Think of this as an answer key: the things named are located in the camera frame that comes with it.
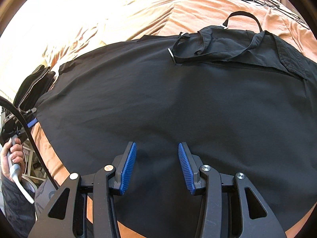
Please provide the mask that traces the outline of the person left hand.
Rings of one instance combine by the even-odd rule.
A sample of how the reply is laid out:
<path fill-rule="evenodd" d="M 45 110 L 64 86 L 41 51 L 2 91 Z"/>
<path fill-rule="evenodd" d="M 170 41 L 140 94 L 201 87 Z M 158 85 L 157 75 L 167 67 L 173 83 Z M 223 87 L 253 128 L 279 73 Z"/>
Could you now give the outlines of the person left hand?
<path fill-rule="evenodd" d="M 22 174 L 25 171 L 25 155 L 23 152 L 23 146 L 19 138 L 14 139 L 15 145 L 12 145 L 12 140 L 10 139 L 1 150 L 1 170 L 4 177 L 13 182 L 13 179 L 10 177 L 10 167 L 9 162 L 13 164 L 20 165 L 20 174 L 18 176 L 21 180 Z"/>

